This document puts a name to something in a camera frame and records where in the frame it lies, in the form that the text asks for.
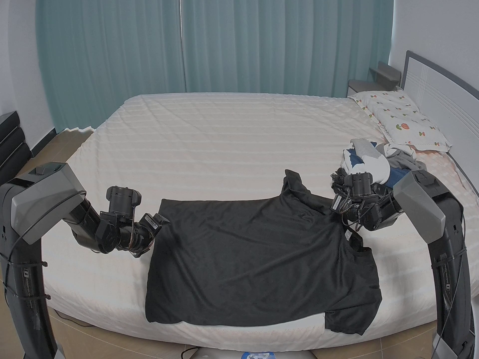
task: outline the pillow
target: pillow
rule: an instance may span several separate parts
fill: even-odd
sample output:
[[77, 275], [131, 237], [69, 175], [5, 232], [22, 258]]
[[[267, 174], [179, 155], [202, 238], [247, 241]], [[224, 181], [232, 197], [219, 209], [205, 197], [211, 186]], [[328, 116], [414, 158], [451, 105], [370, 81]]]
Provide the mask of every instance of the pillow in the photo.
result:
[[421, 114], [403, 90], [359, 92], [350, 98], [378, 124], [389, 142], [417, 150], [449, 151], [451, 144], [437, 125]]

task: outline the nightstand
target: nightstand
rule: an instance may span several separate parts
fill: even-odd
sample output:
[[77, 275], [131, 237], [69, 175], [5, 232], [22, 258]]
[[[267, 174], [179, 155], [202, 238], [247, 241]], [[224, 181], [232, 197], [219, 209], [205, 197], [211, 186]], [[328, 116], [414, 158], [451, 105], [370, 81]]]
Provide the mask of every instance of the nightstand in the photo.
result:
[[377, 68], [369, 68], [374, 82], [362, 80], [348, 81], [348, 96], [367, 90], [396, 90], [401, 81], [401, 72], [380, 61]]

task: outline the bed sheet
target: bed sheet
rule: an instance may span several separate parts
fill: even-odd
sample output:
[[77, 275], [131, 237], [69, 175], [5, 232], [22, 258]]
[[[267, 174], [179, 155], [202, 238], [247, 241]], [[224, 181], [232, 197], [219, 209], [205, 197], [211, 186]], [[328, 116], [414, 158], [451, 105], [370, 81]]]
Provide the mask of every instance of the bed sheet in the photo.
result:
[[[256, 93], [178, 93], [127, 100], [69, 159], [93, 206], [106, 211], [112, 185], [139, 190], [144, 212], [162, 198], [250, 200], [279, 194], [284, 170], [297, 171], [314, 194], [333, 197], [330, 174], [351, 138], [382, 141], [351, 99]], [[472, 294], [479, 293], [479, 207], [452, 160], [419, 152], [464, 205]], [[362, 231], [373, 249], [383, 301], [363, 336], [324, 329], [324, 315], [263, 327], [149, 323], [146, 281], [151, 251], [94, 254], [67, 224], [43, 238], [45, 290], [61, 312], [119, 333], [219, 349], [309, 350], [379, 338], [435, 319], [434, 281], [426, 244], [409, 219]]]

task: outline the teal curtain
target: teal curtain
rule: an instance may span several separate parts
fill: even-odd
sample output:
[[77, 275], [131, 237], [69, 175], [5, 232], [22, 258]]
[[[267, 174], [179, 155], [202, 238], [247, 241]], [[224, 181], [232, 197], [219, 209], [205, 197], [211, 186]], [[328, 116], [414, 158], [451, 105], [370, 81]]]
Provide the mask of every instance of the teal curtain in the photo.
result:
[[187, 91], [344, 97], [387, 63], [393, 0], [181, 0]]
[[184, 92], [179, 0], [37, 0], [57, 131], [97, 127], [137, 94]]

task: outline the white wall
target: white wall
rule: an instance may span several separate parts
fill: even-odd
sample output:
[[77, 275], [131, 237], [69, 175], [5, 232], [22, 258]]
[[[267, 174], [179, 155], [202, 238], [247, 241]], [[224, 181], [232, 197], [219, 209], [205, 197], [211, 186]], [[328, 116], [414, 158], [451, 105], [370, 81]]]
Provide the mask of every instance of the white wall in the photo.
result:
[[389, 64], [411, 50], [479, 89], [479, 0], [394, 0]]
[[36, 0], [0, 0], [0, 114], [16, 110], [32, 149], [54, 126], [35, 36]]

